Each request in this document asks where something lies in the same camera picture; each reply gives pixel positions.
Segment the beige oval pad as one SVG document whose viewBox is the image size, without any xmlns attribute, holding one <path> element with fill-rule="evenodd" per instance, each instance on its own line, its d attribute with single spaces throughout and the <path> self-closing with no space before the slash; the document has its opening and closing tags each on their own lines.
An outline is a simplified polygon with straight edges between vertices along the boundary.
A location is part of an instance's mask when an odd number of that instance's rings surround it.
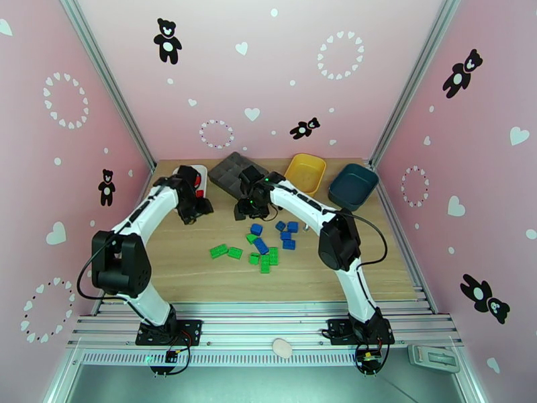
<svg viewBox="0 0 537 403">
<path fill-rule="evenodd" d="M 289 359 L 293 354 L 291 344 L 280 338 L 277 338 L 273 341 L 272 349 L 274 354 L 282 359 Z"/>
</svg>

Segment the aluminium frame post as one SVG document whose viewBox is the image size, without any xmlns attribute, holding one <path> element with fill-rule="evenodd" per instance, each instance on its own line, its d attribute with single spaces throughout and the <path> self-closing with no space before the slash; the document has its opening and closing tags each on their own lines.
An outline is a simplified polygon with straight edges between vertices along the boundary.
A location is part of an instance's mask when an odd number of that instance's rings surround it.
<svg viewBox="0 0 537 403">
<path fill-rule="evenodd" d="M 93 31 L 86 17 L 84 16 L 78 0 L 59 0 L 59 2 L 69 18 L 75 32 L 77 33 L 77 36 L 79 37 L 79 40 L 81 41 L 93 67 L 97 71 L 101 82 L 112 99 L 116 110 L 118 111 L 127 128 L 127 131 L 148 165 L 150 172 L 153 173 L 156 169 L 156 161 L 148 148 L 148 145 L 130 108 L 126 103 L 121 89 L 119 88 L 112 70 L 110 69 L 106 58 L 98 45 L 97 39 L 95 38 Z"/>
<path fill-rule="evenodd" d="M 367 160 L 367 166 L 376 170 L 380 165 L 385 151 L 389 147 L 392 137 L 395 135 L 428 67 L 434 59 L 438 47 L 454 17 L 462 0 L 442 0 L 437 15 L 434 18 L 424 44 L 410 71 L 409 77 L 400 93 L 396 104 L 383 128 L 381 137 Z"/>
</svg>

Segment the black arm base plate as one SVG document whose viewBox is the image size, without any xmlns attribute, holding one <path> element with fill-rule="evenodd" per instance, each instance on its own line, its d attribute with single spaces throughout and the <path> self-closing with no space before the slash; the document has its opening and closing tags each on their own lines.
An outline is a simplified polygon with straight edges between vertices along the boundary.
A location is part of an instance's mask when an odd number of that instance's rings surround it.
<svg viewBox="0 0 537 403">
<path fill-rule="evenodd" d="M 394 345 L 395 338 L 386 318 L 371 319 L 366 323 L 357 320 L 330 319 L 326 334 L 332 345 Z"/>
<path fill-rule="evenodd" d="M 141 323 L 135 344 L 137 346 L 197 346 L 200 342 L 202 320 L 172 320 L 162 326 Z"/>
</svg>

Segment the grey compartment tray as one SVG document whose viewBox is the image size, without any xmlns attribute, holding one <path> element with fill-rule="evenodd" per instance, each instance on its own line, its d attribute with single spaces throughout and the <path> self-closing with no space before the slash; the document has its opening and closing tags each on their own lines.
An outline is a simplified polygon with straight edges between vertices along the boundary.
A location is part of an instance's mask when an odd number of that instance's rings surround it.
<svg viewBox="0 0 537 403">
<path fill-rule="evenodd" d="M 240 174 L 249 166 L 253 166 L 263 175 L 269 173 L 267 169 L 251 161 L 246 156 L 241 155 L 239 152 L 233 152 L 208 172 L 208 178 L 213 184 L 235 199 L 240 199 L 242 197 Z"/>
</svg>

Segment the grey plastic clip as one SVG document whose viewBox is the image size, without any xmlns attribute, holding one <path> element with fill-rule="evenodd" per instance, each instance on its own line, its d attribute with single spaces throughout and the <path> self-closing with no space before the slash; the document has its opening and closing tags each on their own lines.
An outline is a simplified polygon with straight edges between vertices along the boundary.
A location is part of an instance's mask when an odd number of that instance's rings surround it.
<svg viewBox="0 0 537 403">
<path fill-rule="evenodd" d="M 410 345 L 408 347 L 411 364 L 430 369 L 455 370 L 458 367 L 456 355 L 443 348 L 423 345 Z"/>
</svg>

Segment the white plastic container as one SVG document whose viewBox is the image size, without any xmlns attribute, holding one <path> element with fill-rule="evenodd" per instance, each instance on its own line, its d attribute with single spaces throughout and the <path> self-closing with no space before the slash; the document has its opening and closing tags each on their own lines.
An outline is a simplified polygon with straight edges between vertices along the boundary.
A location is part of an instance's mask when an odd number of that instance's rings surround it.
<svg viewBox="0 0 537 403">
<path fill-rule="evenodd" d="M 206 197 L 208 170 L 204 165 L 179 165 L 172 173 L 173 189 L 177 193 L 178 202 L 194 202 L 200 197 L 193 187 L 196 175 L 200 173 L 202 182 L 198 190 L 204 190 Z"/>
</svg>

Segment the perforated metal vent strip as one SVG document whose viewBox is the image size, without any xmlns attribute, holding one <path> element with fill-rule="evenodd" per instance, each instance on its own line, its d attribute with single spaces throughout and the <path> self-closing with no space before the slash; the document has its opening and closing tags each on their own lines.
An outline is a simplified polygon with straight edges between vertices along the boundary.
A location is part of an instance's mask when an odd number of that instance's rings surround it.
<svg viewBox="0 0 537 403">
<path fill-rule="evenodd" d="M 77 359 L 86 365 L 169 367 L 343 367 L 354 365 L 352 349 L 298 350 L 289 358 L 273 351 L 208 351 L 181 352 L 170 358 L 166 351 L 87 349 Z"/>
</svg>

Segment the aluminium extrusion base rails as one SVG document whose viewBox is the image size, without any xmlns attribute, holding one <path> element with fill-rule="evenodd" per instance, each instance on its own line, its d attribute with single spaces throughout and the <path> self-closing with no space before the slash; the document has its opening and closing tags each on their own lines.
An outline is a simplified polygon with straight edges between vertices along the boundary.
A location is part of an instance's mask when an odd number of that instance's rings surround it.
<svg viewBox="0 0 537 403">
<path fill-rule="evenodd" d="M 321 329 L 331 318 L 344 318 L 344 302 L 176 303 L 180 319 L 202 320 L 199 348 L 255 350 L 275 339 L 295 349 L 319 349 Z M 395 346 L 409 344 L 459 347 L 463 344 L 449 314 L 435 313 L 425 300 L 379 302 L 391 324 Z M 80 316 L 68 347 L 133 349 L 139 320 L 126 305 L 103 303 L 96 314 Z"/>
</svg>

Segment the dark blue plastic container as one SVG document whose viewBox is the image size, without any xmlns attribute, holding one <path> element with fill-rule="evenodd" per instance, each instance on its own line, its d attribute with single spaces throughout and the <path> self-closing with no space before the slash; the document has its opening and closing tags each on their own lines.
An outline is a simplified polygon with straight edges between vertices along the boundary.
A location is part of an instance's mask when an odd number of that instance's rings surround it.
<svg viewBox="0 0 537 403">
<path fill-rule="evenodd" d="M 349 163 L 329 184 L 328 199 L 350 211 L 356 211 L 365 203 L 379 182 L 378 175 L 356 163 Z"/>
</svg>

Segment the yellow plastic container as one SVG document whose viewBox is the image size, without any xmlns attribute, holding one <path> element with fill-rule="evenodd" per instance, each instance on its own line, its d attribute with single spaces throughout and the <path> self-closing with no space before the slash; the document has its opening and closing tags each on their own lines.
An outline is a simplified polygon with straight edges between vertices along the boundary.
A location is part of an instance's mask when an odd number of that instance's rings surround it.
<svg viewBox="0 0 537 403">
<path fill-rule="evenodd" d="M 289 163 L 284 177 L 298 190 L 309 196 L 318 191 L 327 163 L 324 159 L 306 153 L 296 154 Z"/>
</svg>

